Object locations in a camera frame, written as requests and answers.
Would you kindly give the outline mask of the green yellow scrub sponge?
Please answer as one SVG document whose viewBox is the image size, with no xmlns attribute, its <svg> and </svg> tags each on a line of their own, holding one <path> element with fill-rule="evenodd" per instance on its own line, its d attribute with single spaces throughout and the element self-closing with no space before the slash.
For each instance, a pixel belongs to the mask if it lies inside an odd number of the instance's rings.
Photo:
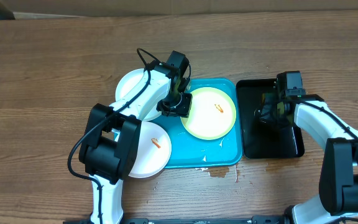
<svg viewBox="0 0 358 224">
<path fill-rule="evenodd" d="M 270 101 L 270 93 L 263 93 L 261 98 L 261 106 L 264 107 Z"/>
</svg>

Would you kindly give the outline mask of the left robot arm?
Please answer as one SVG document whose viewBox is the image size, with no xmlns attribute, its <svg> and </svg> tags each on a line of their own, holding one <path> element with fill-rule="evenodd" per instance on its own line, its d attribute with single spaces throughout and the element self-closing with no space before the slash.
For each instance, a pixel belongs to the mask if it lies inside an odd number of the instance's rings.
<svg viewBox="0 0 358 224">
<path fill-rule="evenodd" d="M 192 95 L 186 92 L 191 78 L 187 57 L 173 51 L 166 62 L 154 58 L 144 62 L 140 80 L 120 100 L 109 106 L 92 107 L 84 135 L 73 146 L 85 166 L 85 175 L 71 174 L 93 184 L 94 208 L 88 223 L 120 223 L 122 186 L 132 170 L 140 141 L 141 126 L 147 114 L 156 110 L 163 116 L 188 117 Z"/>
</svg>

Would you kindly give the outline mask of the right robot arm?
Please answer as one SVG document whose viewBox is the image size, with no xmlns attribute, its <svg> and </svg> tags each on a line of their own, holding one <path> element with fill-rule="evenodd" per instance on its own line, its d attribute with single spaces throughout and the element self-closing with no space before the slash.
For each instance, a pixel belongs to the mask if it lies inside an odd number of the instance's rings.
<svg viewBox="0 0 358 224">
<path fill-rule="evenodd" d="M 279 73 L 273 88 L 262 95 L 255 112 L 259 121 L 274 129 L 303 129 L 324 151 L 318 195 L 288 207 L 285 221 L 358 222 L 358 130 L 335 115 L 320 96 L 307 94 L 299 71 Z"/>
</svg>

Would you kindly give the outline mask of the lime green rimmed plate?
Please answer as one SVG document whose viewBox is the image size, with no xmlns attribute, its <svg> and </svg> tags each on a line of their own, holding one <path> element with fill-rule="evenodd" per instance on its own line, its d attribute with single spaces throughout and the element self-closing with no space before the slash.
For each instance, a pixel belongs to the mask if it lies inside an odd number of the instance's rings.
<svg viewBox="0 0 358 224">
<path fill-rule="evenodd" d="M 227 93 L 213 87 L 197 88 L 190 93 L 189 115 L 180 119 L 191 135 L 202 140 L 215 140 L 234 127 L 236 106 Z"/>
</svg>

